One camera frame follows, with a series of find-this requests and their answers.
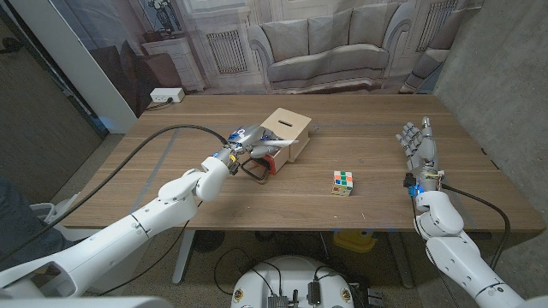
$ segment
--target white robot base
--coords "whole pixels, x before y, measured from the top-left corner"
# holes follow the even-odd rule
[[[279,268],[279,274],[271,264]],[[341,275],[320,261],[303,256],[280,256],[257,264],[240,278],[235,285],[230,307],[288,305],[354,308],[354,299],[350,286]]]

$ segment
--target jeans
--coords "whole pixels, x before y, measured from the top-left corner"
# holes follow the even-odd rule
[[[0,176],[0,257],[24,243],[47,224],[38,219],[25,196],[15,185]],[[0,271],[69,248],[73,242],[52,228],[40,235],[15,255],[0,263]]]

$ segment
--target robot finger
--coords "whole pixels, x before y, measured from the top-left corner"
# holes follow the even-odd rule
[[[423,137],[432,136],[432,127],[430,126],[430,118],[428,116],[422,118],[422,134]]]
[[[408,124],[406,124],[406,125],[403,126],[402,132],[403,132],[403,136],[405,136],[405,137],[407,137],[408,135],[410,135],[411,133],[413,133],[413,132],[411,131],[411,128],[413,128],[413,125],[409,126],[409,124],[411,124],[411,123],[408,123]]]
[[[411,131],[413,132],[411,140],[416,147],[419,147],[420,142],[422,141],[422,132],[417,127],[411,128]]]
[[[411,149],[409,143],[405,140],[405,137],[397,134],[396,139],[400,142],[400,145],[402,145],[403,150],[405,150],[405,155],[407,155],[407,157],[411,157],[413,155],[413,150]]]
[[[411,129],[413,129],[414,124],[411,123],[411,122],[408,122],[407,125],[406,125],[405,127],[406,127],[408,130],[411,130]]]
[[[412,131],[411,130],[408,130],[406,134],[404,134],[404,140],[408,143],[409,145],[409,148],[411,149],[411,152],[415,152],[417,151],[417,146],[415,145],[415,143],[413,142],[413,139],[412,139]]]

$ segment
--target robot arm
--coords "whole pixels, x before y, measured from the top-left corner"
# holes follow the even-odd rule
[[[276,140],[272,131],[261,126],[240,127],[230,135],[227,145],[201,164],[202,171],[191,169],[181,178],[166,183],[153,201],[78,245],[6,269],[0,273],[1,290],[12,298],[82,295],[100,276],[151,237],[194,217],[198,211],[194,196],[203,201],[214,200],[226,178],[237,172],[241,154],[253,155],[255,151],[268,154],[291,143]],[[45,266],[54,266],[60,274],[37,287],[30,278],[35,270]]]
[[[423,119],[423,130],[413,123],[403,128],[396,138],[408,156],[408,168],[416,183],[409,188],[417,210],[415,229],[426,241],[430,261],[464,288],[482,308],[513,308],[524,300],[487,265],[480,249],[464,232],[464,221],[439,191],[443,171],[438,171],[438,154],[432,137],[430,120]]]

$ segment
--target wall outlet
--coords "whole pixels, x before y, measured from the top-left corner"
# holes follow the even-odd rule
[[[156,88],[151,92],[151,98],[154,103],[164,103],[168,98],[173,99],[173,103],[180,103],[185,97],[182,88]]]

